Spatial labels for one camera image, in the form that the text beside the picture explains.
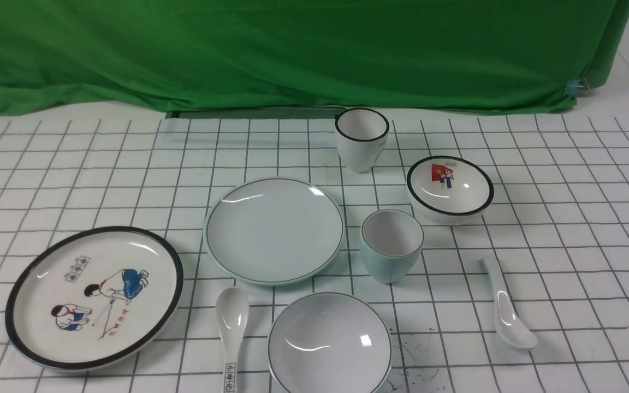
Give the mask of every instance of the green cloth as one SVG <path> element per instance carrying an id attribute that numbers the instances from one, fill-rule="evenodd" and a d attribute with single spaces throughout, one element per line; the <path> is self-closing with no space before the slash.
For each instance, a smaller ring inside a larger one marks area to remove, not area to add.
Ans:
<path id="1" fill-rule="evenodd" d="M 372 105 L 569 109 L 629 0 L 0 0 L 0 115 Z"/>

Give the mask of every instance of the white spoon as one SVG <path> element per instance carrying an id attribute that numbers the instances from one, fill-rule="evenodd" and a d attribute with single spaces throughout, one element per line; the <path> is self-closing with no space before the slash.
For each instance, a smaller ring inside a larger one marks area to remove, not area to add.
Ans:
<path id="1" fill-rule="evenodd" d="M 486 267 L 494 290 L 494 324 L 497 334 L 517 350 L 532 350 L 537 346 L 537 337 L 516 315 L 509 293 L 506 291 L 499 261 L 495 257 L 484 257 L 482 263 Z"/>
<path id="2" fill-rule="evenodd" d="M 249 319 L 249 299 L 239 288 L 227 288 L 217 297 L 215 304 L 217 325 L 222 340 L 223 393 L 237 392 L 237 360 L 242 346 L 244 330 Z"/>

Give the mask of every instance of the red flag illustration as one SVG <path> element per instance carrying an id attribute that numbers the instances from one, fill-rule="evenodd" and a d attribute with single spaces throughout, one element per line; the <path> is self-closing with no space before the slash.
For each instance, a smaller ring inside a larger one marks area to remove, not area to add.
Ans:
<path id="1" fill-rule="evenodd" d="M 450 171 L 450 178 L 453 179 L 453 170 L 448 168 L 445 165 L 432 164 L 431 165 L 431 181 L 439 182 L 441 181 L 441 177 L 445 178 L 447 176 L 447 172 Z"/>

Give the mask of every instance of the light blue cup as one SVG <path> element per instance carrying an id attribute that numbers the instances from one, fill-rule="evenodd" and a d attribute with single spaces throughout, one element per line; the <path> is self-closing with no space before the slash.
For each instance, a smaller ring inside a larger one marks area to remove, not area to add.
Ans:
<path id="1" fill-rule="evenodd" d="M 392 284 L 417 263 L 424 230 L 414 217 L 402 211 L 371 214 L 360 226 L 360 255 L 375 281 Z"/>

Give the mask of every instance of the cup rim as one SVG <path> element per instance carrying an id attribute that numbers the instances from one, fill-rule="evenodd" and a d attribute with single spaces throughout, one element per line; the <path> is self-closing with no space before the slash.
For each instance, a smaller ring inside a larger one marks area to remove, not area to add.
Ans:
<path id="1" fill-rule="evenodd" d="M 422 241 L 419 242 L 419 246 L 416 247 L 414 249 L 414 251 L 411 252 L 407 252 L 407 254 L 403 254 L 403 255 L 389 255 L 389 254 L 385 254 L 384 252 L 380 252 L 377 249 L 375 249 L 374 247 L 370 246 L 370 243 L 365 239 L 365 233 L 363 228 L 365 227 L 365 222 L 367 222 L 367 220 L 372 217 L 375 216 L 376 214 L 380 213 L 380 212 L 394 212 L 394 213 L 401 213 L 404 214 L 405 216 L 409 217 L 412 219 L 412 221 L 414 221 L 417 226 L 419 227 L 419 231 L 422 232 Z M 424 227 L 422 227 L 421 224 L 419 224 L 419 221 L 417 221 L 416 218 L 414 218 L 414 216 L 412 216 L 411 214 L 409 214 L 408 212 L 403 212 L 403 211 L 399 211 L 399 210 L 395 210 L 395 209 L 382 209 L 379 211 L 375 211 L 372 212 L 371 214 L 369 214 L 367 217 L 365 217 L 363 223 L 360 225 L 360 238 L 365 242 L 365 244 L 367 244 L 367 246 L 370 247 L 370 249 L 372 249 L 373 251 L 377 252 L 378 254 L 381 254 L 382 256 L 388 257 L 388 258 L 395 258 L 395 259 L 401 259 L 401 258 L 406 258 L 409 257 L 410 255 L 413 255 L 414 253 L 416 253 L 417 251 L 419 251 L 419 249 L 421 249 L 424 246 Z"/>
<path id="2" fill-rule="evenodd" d="M 415 192 L 414 188 L 412 187 L 412 174 L 413 174 L 414 170 L 416 170 L 417 167 L 419 165 L 423 164 L 424 162 L 427 162 L 427 161 L 429 161 L 431 159 L 439 159 L 439 158 L 454 159 L 456 161 L 463 162 L 463 163 L 473 167 L 476 171 L 479 172 L 479 174 L 481 174 L 484 177 L 485 181 L 487 181 L 487 184 L 489 185 L 489 194 L 487 195 L 486 201 L 484 201 L 484 203 L 479 208 L 472 209 L 471 211 L 462 211 L 462 212 L 444 211 L 442 209 L 435 208 L 435 207 L 427 204 L 426 202 L 424 202 L 424 200 L 419 198 L 419 195 L 417 195 L 417 192 Z M 416 199 L 417 202 L 419 202 L 425 208 L 430 209 L 430 210 L 435 211 L 435 212 L 439 212 L 439 213 L 441 213 L 441 214 L 443 214 L 445 216 L 452 216 L 452 217 L 472 216 L 473 214 L 475 214 L 477 212 L 484 211 L 484 209 L 486 209 L 487 206 L 489 206 L 491 204 L 492 200 L 494 200 L 494 183 L 491 181 L 491 179 L 486 174 L 486 172 L 482 171 L 482 169 L 480 167 L 478 167 L 477 165 L 472 164 L 472 162 L 467 161 L 467 159 L 462 159 L 462 158 L 459 158 L 459 157 L 453 157 L 451 155 L 432 155 L 430 157 L 423 158 L 423 159 L 420 159 L 419 161 L 415 162 L 414 165 L 412 165 L 412 167 L 409 168 L 409 172 L 407 172 L 407 190 L 412 195 L 412 197 L 414 197 L 414 199 Z"/>
<path id="3" fill-rule="evenodd" d="M 339 128 L 339 119 L 341 119 L 341 117 L 346 114 L 347 112 L 352 112 L 354 110 L 367 110 L 368 112 L 373 112 L 374 114 L 378 115 L 379 117 L 382 117 L 382 120 L 385 121 L 385 131 L 377 136 L 374 137 L 372 139 L 358 139 L 358 138 L 354 138 L 352 136 L 348 136 L 345 132 L 341 131 L 341 129 Z M 380 112 L 378 112 L 377 110 L 372 110 L 369 108 L 351 108 L 351 109 L 347 109 L 344 110 L 343 112 L 341 112 L 341 114 L 339 114 L 336 117 L 336 121 L 334 122 L 334 127 L 336 128 L 336 131 L 339 132 L 339 134 L 346 138 L 346 139 L 350 139 L 351 141 L 356 141 L 356 142 L 373 142 L 373 141 L 377 141 L 379 139 L 384 138 L 385 136 L 387 136 L 387 134 L 390 132 L 390 122 L 387 120 L 387 117 L 384 117 L 384 115 L 380 114 Z"/>

